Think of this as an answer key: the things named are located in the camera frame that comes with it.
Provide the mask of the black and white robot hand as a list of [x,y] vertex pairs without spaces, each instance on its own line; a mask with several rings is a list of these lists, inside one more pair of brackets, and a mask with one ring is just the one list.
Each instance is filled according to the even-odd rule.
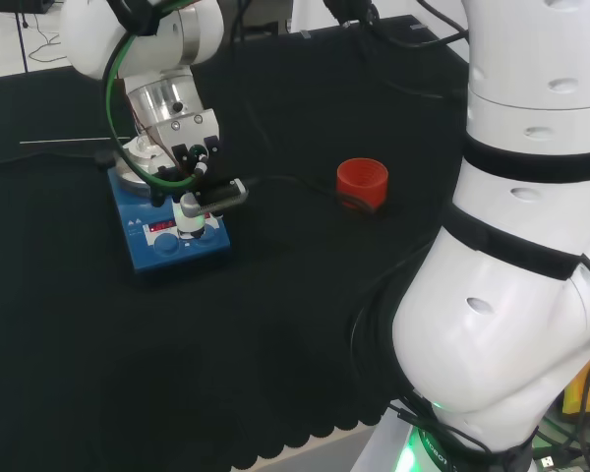
[[214,180],[221,151],[214,112],[171,118],[151,126],[148,136],[163,152],[148,171],[162,181],[165,189],[161,193],[172,199],[178,237],[187,241],[203,238],[207,217],[198,210],[197,194]]

